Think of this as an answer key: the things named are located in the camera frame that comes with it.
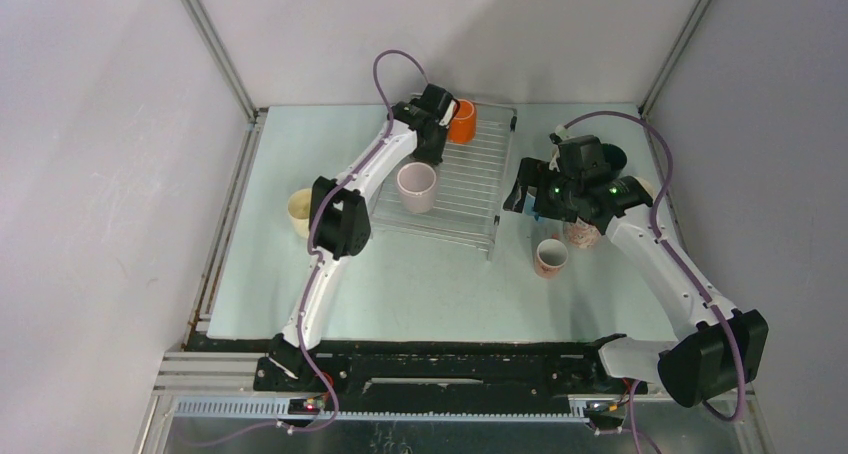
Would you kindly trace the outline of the light blue dotted mug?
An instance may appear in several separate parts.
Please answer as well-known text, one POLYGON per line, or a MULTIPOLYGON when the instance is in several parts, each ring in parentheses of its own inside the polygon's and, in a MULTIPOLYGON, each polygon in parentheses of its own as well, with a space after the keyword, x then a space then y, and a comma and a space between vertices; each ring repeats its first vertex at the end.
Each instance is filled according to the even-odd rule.
POLYGON ((522 213, 524 215, 532 217, 535 221, 540 221, 544 218, 544 216, 537 211, 536 197, 531 194, 527 194, 525 196, 522 213))

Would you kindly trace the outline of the small terracotta cup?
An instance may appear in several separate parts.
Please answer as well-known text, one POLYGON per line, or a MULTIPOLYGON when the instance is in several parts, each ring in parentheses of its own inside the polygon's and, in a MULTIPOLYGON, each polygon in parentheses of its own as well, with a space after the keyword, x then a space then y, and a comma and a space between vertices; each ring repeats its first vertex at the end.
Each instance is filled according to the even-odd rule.
POLYGON ((556 238, 540 241, 534 250, 533 267, 537 276, 544 279, 556 277, 569 258, 567 246, 556 238))

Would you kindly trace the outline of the lilac mug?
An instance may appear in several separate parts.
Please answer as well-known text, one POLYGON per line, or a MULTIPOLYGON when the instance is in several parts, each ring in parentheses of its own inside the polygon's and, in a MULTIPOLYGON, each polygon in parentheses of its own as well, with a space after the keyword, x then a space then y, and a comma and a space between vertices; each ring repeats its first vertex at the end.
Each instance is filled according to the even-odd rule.
POLYGON ((422 214, 435 205, 438 174, 429 164, 410 162, 398 171, 396 187, 404 208, 413 214, 422 214))

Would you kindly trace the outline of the pink ghost pattern mug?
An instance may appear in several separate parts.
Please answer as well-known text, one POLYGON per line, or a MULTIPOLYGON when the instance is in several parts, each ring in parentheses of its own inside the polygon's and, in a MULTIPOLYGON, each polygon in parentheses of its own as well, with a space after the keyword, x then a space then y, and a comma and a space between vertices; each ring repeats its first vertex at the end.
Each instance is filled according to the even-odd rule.
POLYGON ((579 249, 590 249, 602 238, 595 226, 580 218, 577 218, 574 222, 565 222, 563 235, 572 246, 579 249))

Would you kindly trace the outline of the cream mug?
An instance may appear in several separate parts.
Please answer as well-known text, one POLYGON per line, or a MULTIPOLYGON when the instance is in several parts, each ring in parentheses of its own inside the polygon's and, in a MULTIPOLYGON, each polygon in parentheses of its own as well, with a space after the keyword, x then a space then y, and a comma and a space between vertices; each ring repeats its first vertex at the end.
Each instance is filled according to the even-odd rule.
POLYGON ((287 201, 287 214, 293 231, 307 239, 310 232, 310 209, 312 189, 305 188, 294 192, 287 201))

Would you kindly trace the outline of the dark teal mug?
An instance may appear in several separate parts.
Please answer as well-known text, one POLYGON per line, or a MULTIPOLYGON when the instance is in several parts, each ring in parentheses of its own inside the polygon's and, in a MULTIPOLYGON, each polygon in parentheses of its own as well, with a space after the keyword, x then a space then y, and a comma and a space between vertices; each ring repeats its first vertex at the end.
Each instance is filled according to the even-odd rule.
POLYGON ((601 147, 604 158, 609 164, 611 175, 618 177, 627 165, 627 154, 614 144, 602 143, 601 147))

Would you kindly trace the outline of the salmon pink mug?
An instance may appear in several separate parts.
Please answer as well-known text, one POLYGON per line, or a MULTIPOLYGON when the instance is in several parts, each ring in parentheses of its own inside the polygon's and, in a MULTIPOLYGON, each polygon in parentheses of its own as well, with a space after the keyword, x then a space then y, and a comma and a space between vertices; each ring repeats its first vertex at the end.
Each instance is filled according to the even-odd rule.
POLYGON ((636 177, 636 180, 647 192, 647 194, 651 197, 652 200, 655 200, 657 198, 657 190, 648 180, 643 179, 641 177, 636 177))

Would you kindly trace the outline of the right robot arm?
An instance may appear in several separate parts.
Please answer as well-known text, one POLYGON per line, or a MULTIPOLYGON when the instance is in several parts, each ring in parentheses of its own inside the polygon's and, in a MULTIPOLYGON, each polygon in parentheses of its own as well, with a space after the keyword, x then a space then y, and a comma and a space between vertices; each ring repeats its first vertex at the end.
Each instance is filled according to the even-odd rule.
POLYGON ((606 392, 621 378, 659 384, 683 407, 757 378, 769 326, 757 310, 741 311, 710 283, 672 239, 651 195, 595 136, 557 138, 548 159, 521 159, 506 211, 594 227, 640 272, 673 329, 672 342, 619 335, 603 341, 581 366, 585 385, 606 392))

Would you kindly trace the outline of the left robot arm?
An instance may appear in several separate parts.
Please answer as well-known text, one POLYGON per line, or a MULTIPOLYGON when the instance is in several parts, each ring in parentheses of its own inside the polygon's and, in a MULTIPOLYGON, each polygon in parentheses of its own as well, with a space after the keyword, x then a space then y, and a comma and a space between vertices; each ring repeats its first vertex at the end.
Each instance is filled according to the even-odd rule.
POLYGON ((389 174, 411 158, 434 167, 442 162, 459 100, 429 84, 422 94, 388 107, 376 138, 338 176, 319 177, 312 186, 307 252, 310 274, 299 304, 281 332, 282 346, 268 357, 277 376, 292 390, 304 390, 316 377, 307 357, 322 339, 329 302, 345 268, 372 233, 369 205, 389 174))

